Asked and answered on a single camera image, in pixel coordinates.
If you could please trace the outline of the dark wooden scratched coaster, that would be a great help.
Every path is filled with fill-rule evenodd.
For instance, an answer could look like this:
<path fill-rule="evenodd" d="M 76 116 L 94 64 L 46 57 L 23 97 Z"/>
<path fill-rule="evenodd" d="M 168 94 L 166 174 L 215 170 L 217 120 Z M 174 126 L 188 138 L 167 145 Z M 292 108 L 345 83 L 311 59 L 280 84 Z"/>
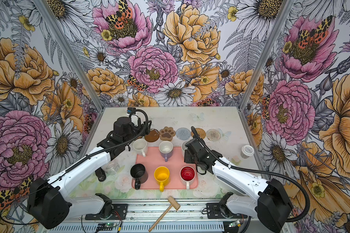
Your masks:
<path fill-rule="evenodd" d="M 148 135 L 146 135 L 144 138 L 147 142 L 156 142 L 160 137 L 160 133 L 157 129 L 152 129 Z"/>

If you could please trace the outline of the woven rattan round coaster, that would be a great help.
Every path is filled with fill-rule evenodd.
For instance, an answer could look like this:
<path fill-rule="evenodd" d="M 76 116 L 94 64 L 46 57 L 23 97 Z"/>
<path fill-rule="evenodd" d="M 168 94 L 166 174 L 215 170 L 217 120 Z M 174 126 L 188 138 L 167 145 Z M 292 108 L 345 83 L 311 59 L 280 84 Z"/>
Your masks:
<path fill-rule="evenodd" d="M 200 137 L 201 139 L 205 139 L 205 138 L 206 138 L 206 132 L 205 132 L 205 130 L 203 130 L 202 128 L 195 128 L 195 131 L 197 132 L 197 134 L 199 135 L 199 137 Z M 194 131 L 193 131 L 193 130 L 191 130 L 191 136 L 192 136 L 193 138 L 195 138 L 195 136 L 194 136 Z"/>

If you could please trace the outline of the grey-blue woven round coaster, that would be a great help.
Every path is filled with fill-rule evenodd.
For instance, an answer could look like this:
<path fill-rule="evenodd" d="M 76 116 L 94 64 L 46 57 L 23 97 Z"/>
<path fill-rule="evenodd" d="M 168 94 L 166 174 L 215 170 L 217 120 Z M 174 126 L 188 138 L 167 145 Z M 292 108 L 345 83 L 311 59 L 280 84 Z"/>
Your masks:
<path fill-rule="evenodd" d="M 180 140 L 187 141 L 191 137 L 191 131 L 187 128 L 179 128 L 176 131 L 176 136 Z"/>

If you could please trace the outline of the multicolour zigzag round coaster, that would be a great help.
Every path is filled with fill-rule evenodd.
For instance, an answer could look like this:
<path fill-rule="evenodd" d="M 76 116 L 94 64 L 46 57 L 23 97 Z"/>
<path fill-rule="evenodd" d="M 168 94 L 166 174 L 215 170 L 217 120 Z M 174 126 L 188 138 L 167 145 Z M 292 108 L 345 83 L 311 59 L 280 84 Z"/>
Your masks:
<path fill-rule="evenodd" d="M 206 132 L 209 141 L 218 142 L 221 139 L 221 133 L 216 129 L 210 129 Z"/>

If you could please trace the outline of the cork paw print coaster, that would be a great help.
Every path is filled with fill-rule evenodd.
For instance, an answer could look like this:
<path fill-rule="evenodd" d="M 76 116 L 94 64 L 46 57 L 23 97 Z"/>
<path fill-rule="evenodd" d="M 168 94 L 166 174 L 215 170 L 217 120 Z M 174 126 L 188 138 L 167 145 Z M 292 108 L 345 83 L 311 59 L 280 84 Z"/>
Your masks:
<path fill-rule="evenodd" d="M 174 136 L 176 135 L 176 131 L 173 127 L 164 127 L 159 131 L 159 138 L 162 141 L 172 141 Z"/>

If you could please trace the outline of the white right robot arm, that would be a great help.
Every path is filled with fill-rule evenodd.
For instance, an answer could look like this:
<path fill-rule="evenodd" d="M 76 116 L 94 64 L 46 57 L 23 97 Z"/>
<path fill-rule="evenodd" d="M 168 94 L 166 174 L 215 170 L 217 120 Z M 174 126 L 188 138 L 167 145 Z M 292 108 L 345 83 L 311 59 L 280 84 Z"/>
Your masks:
<path fill-rule="evenodd" d="M 213 174 L 229 188 L 218 204 L 222 216 L 254 217 L 279 233 L 293 209 L 283 185 L 276 179 L 268 181 L 255 173 L 233 169 L 233 163 L 214 150 L 207 151 L 202 143 L 196 138 L 186 142 L 184 161 L 195 164 L 202 174 Z"/>

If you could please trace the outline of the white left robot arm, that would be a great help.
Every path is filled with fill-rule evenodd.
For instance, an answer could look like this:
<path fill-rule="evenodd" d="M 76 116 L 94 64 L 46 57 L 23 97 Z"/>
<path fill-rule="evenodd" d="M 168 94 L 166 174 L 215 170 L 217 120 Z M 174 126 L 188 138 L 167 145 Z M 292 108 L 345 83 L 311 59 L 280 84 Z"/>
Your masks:
<path fill-rule="evenodd" d="M 107 219 L 113 215 L 112 201 L 97 193 L 91 197 L 69 197 L 70 193 L 91 174 L 103 182 L 103 166 L 113 161 L 130 144 L 150 133 L 152 121 L 143 110 L 128 108 L 128 116 L 119 117 L 105 139 L 69 168 L 48 179 L 38 178 L 30 186 L 27 212 L 46 229 L 52 229 L 65 219 L 96 215 Z"/>

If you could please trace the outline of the white speckled mug right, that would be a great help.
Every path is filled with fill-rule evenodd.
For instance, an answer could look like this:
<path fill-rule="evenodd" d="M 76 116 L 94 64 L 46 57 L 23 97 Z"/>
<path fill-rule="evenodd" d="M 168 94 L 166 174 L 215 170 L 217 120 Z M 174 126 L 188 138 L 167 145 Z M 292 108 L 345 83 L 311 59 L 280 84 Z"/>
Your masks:
<path fill-rule="evenodd" d="M 184 141 L 181 145 L 181 149 L 182 149 L 182 155 L 185 156 L 185 151 L 187 150 L 187 147 L 186 147 L 186 144 L 188 142 L 187 141 Z"/>

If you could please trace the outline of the white speckled mug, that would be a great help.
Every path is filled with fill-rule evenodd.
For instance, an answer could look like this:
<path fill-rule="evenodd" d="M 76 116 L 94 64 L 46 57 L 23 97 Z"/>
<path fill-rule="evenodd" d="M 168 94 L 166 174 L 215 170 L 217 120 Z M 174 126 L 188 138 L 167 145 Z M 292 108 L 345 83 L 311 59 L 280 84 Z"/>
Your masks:
<path fill-rule="evenodd" d="M 143 138 L 135 140 L 133 143 L 133 149 L 138 155 L 146 157 L 148 152 L 147 141 Z"/>
<path fill-rule="evenodd" d="M 185 151 L 187 150 L 187 147 L 186 147 L 186 144 L 188 142 L 187 141 L 184 141 L 181 145 L 181 149 L 182 149 L 182 155 L 185 156 Z"/>

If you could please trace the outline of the white speckled mug left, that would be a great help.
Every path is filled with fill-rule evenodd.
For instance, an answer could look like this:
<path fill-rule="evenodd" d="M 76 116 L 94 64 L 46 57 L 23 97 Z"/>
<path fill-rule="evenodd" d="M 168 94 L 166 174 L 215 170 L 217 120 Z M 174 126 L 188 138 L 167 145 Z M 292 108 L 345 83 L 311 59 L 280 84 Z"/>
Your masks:
<path fill-rule="evenodd" d="M 135 140 L 133 143 L 133 149 L 138 155 L 146 157 L 148 152 L 147 141 L 143 138 Z"/>

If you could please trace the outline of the white mug red inside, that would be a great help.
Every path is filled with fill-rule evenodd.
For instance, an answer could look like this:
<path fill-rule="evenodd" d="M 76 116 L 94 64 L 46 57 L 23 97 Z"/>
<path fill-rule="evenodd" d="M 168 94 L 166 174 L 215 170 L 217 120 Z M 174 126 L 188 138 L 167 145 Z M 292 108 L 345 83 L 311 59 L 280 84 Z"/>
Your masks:
<path fill-rule="evenodd" d="M 180 180 L 185 185 L 186 189 L 189 190 L 196 177 L 196 171 L 191 166 L 185 166 L 180 170 Z"/>

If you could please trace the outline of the purple mug white inside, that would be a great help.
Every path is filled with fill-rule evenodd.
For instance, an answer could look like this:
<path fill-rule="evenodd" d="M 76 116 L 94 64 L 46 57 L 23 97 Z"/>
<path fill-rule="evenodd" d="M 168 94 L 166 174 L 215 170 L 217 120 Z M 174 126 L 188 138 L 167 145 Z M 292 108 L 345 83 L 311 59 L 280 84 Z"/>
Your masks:
<path fill-rule="evenodd" d="M 174 152 L 174 145 L 171 141 L 163 141 L 159 145 L 159 151 L 161 156 L 164 158 L 165 162 L 168 162 L 168 160 L 172 157 Z"/>

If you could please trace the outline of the yellow mug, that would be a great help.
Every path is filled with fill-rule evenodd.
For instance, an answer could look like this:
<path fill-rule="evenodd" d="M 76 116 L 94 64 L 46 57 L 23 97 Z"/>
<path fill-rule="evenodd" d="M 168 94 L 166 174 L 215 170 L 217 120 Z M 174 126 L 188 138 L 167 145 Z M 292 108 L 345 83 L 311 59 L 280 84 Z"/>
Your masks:
<path fill-rule="evenodd" d="M 156 168 L 154 178 L 159 185 L 160 192 L 163 192 L 165 187 L 170 182 L 170 171 L 167 167 L 161 166 Z"/>

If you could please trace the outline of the black mug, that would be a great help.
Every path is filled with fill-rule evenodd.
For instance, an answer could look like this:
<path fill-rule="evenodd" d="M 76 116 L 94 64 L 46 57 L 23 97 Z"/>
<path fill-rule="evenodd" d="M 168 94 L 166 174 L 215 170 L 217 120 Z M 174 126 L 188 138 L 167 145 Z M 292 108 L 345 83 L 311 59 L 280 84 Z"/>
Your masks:
<path fill-rule="evenodd" d="M 148 172 L 143 164 L 135 164 L 130 170 L 130 175 L 134 180 L 136 190 L 139 190 L 142 184 L 148 180 Z"/>

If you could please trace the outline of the pink silicone tray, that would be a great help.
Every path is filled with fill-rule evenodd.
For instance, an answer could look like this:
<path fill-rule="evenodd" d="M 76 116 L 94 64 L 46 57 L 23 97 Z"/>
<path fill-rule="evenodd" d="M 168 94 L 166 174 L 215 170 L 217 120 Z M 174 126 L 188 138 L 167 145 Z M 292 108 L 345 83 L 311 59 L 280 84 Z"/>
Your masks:
<path fill-rule="evenodd" d="M 154 172 L 161 166 L 167 167 L 170 171 L 170 181 L 169 184 L 164 187 L 165 189 L 186 189 L 186 184 L 182 181 L 180 176 L 181 169 L 185 166 L 190 166 L 195 169 L 194 164 L 186 164 L 184 162 L 181 147 L 174 147 L 173 155 L 168 162 L 165 162 L 158 147 L 149 147 L 146 157 L 137 155 L 136 163 L 144 165 L 148 173 L 148 179 L 141 185 L 141 190 L 159 189 L 159 184 L 154 178 Z"/>

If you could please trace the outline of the clear glass jar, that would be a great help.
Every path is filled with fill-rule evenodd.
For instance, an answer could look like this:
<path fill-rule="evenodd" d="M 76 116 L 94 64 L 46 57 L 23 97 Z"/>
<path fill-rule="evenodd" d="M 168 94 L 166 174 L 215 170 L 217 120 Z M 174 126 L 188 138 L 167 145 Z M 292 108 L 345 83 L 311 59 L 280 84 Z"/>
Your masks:
<path fill-rule="evenodd" d="M 120 170 L 120 165 L 116 161 L 110 161 L 102 166 L 103 171 L 108 175 L 114 175 Z"/>

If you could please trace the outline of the wooden mallet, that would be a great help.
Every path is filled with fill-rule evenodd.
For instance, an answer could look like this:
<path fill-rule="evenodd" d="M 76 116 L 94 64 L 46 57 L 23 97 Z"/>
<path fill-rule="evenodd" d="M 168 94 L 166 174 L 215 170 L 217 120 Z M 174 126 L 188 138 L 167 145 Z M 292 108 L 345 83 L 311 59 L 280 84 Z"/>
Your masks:
<path fill-rule="evenodd" d="M 172 197 L 168 197 L 168 202 L 170 203 L 170 206 L 161 214 L 161 216 L 155 221 L 155 223 L 149 228 L 149 232 L 154 230 L 154 228 L 157 226 L 157 224 L 164 218 L 164 216 L 172 209 L 174 208 L 176 211 L 180 209 L 180 204 Z"/>

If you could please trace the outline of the green circuit board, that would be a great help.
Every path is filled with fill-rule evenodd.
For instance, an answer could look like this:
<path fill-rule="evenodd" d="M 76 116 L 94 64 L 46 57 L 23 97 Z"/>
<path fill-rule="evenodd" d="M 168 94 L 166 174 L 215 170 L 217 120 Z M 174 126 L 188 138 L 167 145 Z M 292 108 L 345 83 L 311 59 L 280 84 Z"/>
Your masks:
<path fill-rule="evenodd" d="M 96 228 L 96 231 L 112 231 L 117 227 L 117 223 L 104 223 L 99 224 Z"/>

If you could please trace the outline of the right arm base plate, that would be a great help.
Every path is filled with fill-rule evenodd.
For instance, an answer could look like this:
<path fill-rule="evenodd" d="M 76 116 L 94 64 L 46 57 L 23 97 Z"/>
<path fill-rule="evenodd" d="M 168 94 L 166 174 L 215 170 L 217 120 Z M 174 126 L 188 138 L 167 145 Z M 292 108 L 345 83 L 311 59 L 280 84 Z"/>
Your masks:
<path fill-rule="evenodd" d="M 206 208 L 201 212 L 207 215 L 208 219 L 246 219 L 248 216 L 241 214 L 233 214 L 226 205 L 220 203 L 207 203 Z"/>

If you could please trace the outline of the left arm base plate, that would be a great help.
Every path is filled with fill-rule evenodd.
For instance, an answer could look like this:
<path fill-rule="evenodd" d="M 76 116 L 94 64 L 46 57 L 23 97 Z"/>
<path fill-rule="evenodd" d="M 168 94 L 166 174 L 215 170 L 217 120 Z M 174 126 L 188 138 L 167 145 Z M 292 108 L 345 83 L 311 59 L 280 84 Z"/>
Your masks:
<path fill-rule="evenodd" d="M 87 214 L 85 220 L 125 220 L 128 204 L 104 206 L 97 214 Z"/>

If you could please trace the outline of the aluminium left corner post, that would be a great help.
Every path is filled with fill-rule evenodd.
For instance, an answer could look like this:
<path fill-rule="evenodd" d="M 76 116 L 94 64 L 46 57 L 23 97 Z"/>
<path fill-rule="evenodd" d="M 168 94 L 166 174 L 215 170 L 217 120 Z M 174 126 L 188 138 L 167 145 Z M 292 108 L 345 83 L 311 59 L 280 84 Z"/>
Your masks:
<path fill-rule="evenodd" d="M 98 95 L 94 91 L 86 73 L 83 70 L 82 65 L 80 64 L 70 43 L 68 42 L 67 37 L 63 32 L 62 26 L 60 25 L 60 23 L 58 23 L 56 17 L 52 13 L 51 8 L 48 5 L 47 1 L 35 1 L 34 4 L 38 9 L 38 11 L 40 12 L 40 14 L 42 15 L 42 17 L 44 18 L 47 25 L 49 26 L 50 31 L 55 36 L 56 41 L 58 42 L 59 46 L 65 53 L 66 57 L 68 58 L 68 61 L 71 63 L 71 66 L 73 67 L 74 72 L 78 75 L 78 78 L 81 80 L 81 83 L 86 89 L 92 102 L 96 106 L 97 111 L 99 113 L 103 112 L 105 105 L 100 101 Z"/>

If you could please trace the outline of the aluminium corner post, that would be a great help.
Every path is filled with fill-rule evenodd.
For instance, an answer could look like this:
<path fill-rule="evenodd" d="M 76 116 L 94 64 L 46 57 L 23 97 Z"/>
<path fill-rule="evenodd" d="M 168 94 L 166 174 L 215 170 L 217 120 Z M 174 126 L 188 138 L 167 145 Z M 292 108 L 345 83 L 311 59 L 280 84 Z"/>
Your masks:
<path fill-rule="evenodd" d="M 96 106 L 97 111 L 99 113 L 103 112 L 105 105 L 100 101 L 98 95 L 94 91 L 86 73 L 83 70 L 82 65 L 80 64 L 70 43 L 68 42 L 67 37 L 63 32 L 62 26 L 60 25 L 60 23 L 58 23 L 56 17 L 52 13 L 51 8 L 48 5 L 47 1 L 35 1 L 34 4 L 38 9 L 38 11 L 40 12 L 40 14 L 42 15 L 42 17 L 44 18 L 47 25 L 49 26 L 50 31 L 55 36 L 56 41 L 58 42 L 59 46 L 65 53 L 66 57 L 68 58 L 68 61 L 71 63 L 71 66 L 73 67 L 74 72 L 78 75 L 78 78 L 81 80 L 81 83 L 86 89 L 92 102 Z"/>
<path fill-rule="evenodd" d="M 248 100 L 249 100 L 249 98 L 254 90 L 254 86 L 258 83 L 258 80 L 259 80 L 260 74 L 262 72 L 262 69 L 264 67 L 264 64 L 270 55 L 270 51 L 271 51 L 272 47 L 274 46 L 274 43 L 276 42 L 276 40 L 279 36 L 279 33 L 281 32 L 282 28 L 285 26 L 286 19 L 288 18 L 289 14 L 290 14 L 290 11 L 291 11 L 291 8 L 292 8 L 294 2 L 295 1 L 293 1 L 293 0 L 283 1 L 281 9 L 280 9 L 278 16 L 276 18 L 276 21 L 273 25 L 273 29 L 267 37 L 267 41 L 264 45 L 263 51 L 261 52 L 259 59 L 258 59 L 258 63 L 256 65 L 256 67 L 254 68 L 250 83 L 248 84 L 247 89 L 246 89 L 245 93 L 243 94 L 243 97 L 240 101 L 240 104 L 238 107 L 240 112 L 243 111 L 244 107 L 246 106 L 246 104 L 247 104 L 247 102 L 248 102 Z"/>

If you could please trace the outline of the aluminium right corner post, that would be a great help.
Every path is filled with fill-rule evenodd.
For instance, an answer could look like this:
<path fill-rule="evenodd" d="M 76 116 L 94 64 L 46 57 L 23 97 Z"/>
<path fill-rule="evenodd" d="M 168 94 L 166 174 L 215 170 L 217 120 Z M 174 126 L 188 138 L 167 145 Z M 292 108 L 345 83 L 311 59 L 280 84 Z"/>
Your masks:
<path fill-rule="evenodd" d="M 245 93 L 243 94 L 243 97 L 240 101 L 240 104 L 238 107 L 240 112 L 243 111 L 244 107 L 246 106 L 246 104 L 247 104 L 247 102 L 248 102 L 248 100 L 249 100 L 249 98 L 254 90 L 254 86 L 258 83 L 258 80 L 259 80 L 260 74 L 262 72 L 262 69 L 264 67 L 264 64 L 270 55 L 270 51 L 271 51 L 272 47 L 274 46 L 274 43 L 276 42 L 276 40 L 279 36 L 279 33 L 281 32 L 282 28 L 285 26 L 286 19 L 288 18 L 289 14 L 290 14 L 290 11 L 291 11 L 291 8 L 292 8 L 294 2 L 295 1 L 293 1 L 293 0 L 283 1 L 281 9 L 280 9 L 278 16 L 276 18 L 276 21 L 273 25 L 273 29 L 267 37 L 267 41 L 264 45 L 263 51 L 261 52 L 259 59 L 258 59 L 258 63 L 256 65 L 256 67 L 254 68 L 250 83 L 248 84 L 247 89 L 246 89 Z"/>

